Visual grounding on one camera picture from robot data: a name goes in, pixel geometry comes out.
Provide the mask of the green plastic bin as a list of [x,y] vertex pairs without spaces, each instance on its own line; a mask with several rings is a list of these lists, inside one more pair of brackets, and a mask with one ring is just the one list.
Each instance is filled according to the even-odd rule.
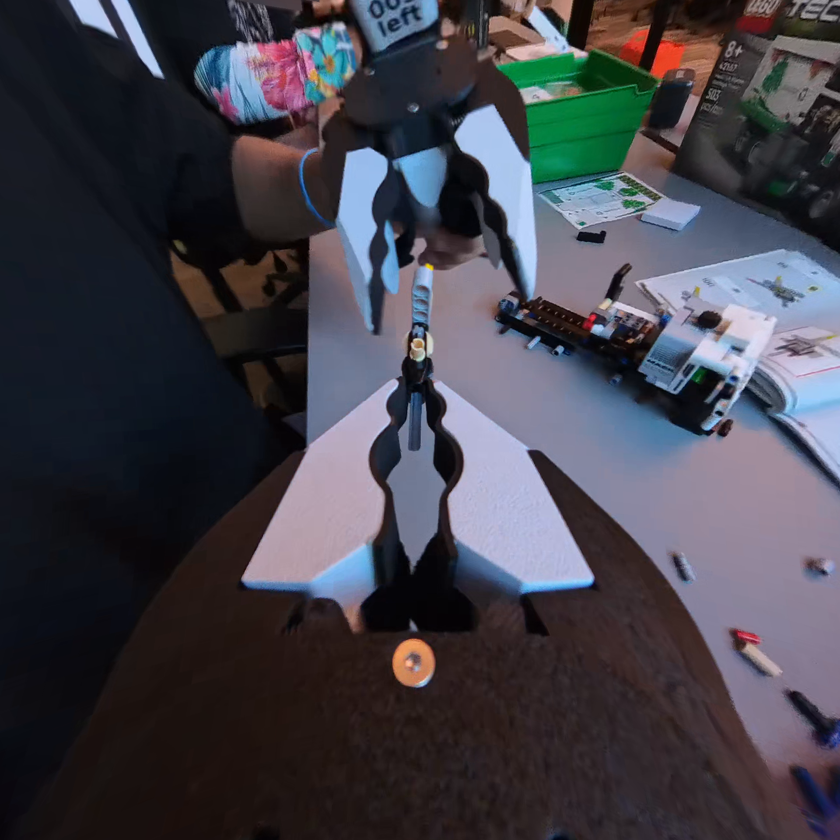
[[526,105],[534,184],[620,170],[658,87],[646,70],[598,49],[498,69],[521,92],[556,84],[572,90]]

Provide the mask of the sticker sheet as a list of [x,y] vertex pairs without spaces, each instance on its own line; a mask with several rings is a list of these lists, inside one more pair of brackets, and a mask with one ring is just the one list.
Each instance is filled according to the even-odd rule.
[[642,214],[664,198],[661,192],[624,171],[545,188],[538,195],[578,230]]

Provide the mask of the person's left forearm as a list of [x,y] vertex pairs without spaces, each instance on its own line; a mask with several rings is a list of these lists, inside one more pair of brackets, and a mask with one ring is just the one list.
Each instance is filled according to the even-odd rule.
[[[328,230],[310,215],[301,198],[298,163],[304,152],[253,136],[234,142],[231,166],[239,215],[248,234],[262,244],[289,244]],[[321,153],[307,163],[306,181],[317,209],[334,220]]]

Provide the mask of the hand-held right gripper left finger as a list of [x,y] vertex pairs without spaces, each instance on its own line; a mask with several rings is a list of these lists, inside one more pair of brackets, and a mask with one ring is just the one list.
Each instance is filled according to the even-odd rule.
[[354,632],[363,602],[398,567],[400,541],[388,480],[400,462],[403,385],[384,383],[316,438],[240,583],[339,604]]

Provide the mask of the black framed marker sign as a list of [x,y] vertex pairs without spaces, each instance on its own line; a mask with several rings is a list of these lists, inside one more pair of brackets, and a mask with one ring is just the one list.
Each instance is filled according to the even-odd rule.
[[165,74],[129,1],[55,1],[76,27],[96,30],[128,47],[158,79]]

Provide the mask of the open instruction booklet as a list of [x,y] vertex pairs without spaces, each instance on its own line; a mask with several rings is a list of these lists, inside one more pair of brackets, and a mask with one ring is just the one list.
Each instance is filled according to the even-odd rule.
[[839,481],[839,280],[805,255],[760,255],[638,280],[651,302],[675,311],[700,297],[776,318],[749,389]]

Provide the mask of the black lego set box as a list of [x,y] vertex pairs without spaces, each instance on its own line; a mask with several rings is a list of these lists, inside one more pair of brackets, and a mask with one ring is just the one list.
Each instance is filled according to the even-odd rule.
[[744,4],[673,171],[838,251],[838,1]]

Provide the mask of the small white box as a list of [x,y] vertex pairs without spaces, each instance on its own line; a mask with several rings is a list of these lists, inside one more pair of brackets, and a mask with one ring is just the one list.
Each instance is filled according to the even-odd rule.
[[699,212],[699,205],[662,197],[642,213],[640,221],[679,232],[684,230],[698,216]]

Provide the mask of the white black lego truck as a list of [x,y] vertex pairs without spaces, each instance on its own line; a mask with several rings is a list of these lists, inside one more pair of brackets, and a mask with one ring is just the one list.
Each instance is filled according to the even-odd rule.
[[514,331],[554,356],[582,351],[612,367],[612,384],[632,376],[667,396],[669,421],[698,436],[729,434],[729,414],[769,345],[777,319],[738,303],[705,300],[696,288],[680,308],[648,312],[621,301],[630,264],[583,315],[511,291],[497,304],[499,332]]

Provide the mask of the dark cup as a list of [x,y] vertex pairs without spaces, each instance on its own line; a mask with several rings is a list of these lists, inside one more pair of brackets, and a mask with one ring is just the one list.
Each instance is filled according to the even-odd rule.
[[693,91],[696,72],[687,67],[667,70],[651,102],[647,127],[663,131],[679,122]]

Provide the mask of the grey black lego gear assembly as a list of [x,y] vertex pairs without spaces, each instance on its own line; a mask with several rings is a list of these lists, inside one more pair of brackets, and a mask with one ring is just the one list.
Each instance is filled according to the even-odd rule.
[[407,447],[411,452],[417,452],[422,444],[424,403],[434,372],[434,340],[430,332],[433,285],[434,267],[428,263],[418,265],[412,284],[412,320],[402,365],[407,393]]

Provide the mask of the blue wristband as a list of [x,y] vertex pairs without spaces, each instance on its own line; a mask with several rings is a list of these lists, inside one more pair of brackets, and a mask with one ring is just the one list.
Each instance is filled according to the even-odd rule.
[[308,212],[312,217],[314,217],[317,222],[325,229],[335,229],[335,222],[334,220],[327,219],[323,216],[320,211],[317,209],[315,203],[312,201],[307,181],[306,181],[306,166],[309,160],[312,158],[313,155],[320,154],[320,151],[316,148],[310,148],[306,150],[298,163],[297,167],[297,177],[298,177],[298,186],[299,191],[301,194],[301,198],[304,202],[305,207],[307,208]]

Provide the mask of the black mesh office chair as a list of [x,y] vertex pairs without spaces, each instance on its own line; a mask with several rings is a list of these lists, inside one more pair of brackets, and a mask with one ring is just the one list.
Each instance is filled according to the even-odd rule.
[[179,240],[175,279],[225,368],[272,424],[305,436],[308,402],[308,242],[220,266]]

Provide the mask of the person's left hand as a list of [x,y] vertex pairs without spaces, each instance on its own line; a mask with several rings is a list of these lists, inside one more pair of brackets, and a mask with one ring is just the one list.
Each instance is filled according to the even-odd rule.
[[481,237],[467,237],[444,227],[433,227],[419,234],[423,245],[416,260],[433,270],[451,270],[474,259],[486,259],[487,251]]

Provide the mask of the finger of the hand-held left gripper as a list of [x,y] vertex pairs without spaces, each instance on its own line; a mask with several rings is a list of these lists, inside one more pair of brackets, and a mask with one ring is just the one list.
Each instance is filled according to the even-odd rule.
[[355,300],[373,334],[382,330],[385,294],[399,288],[392,219],[400,195],[396,173],[382,154],[372,148],[346,154],[336,225]]
[[496,106],[467,113],[458,126],[455,178],[476,211],[490,263],[505,268],[520,299],[532,299],[538,248],[531,165]]

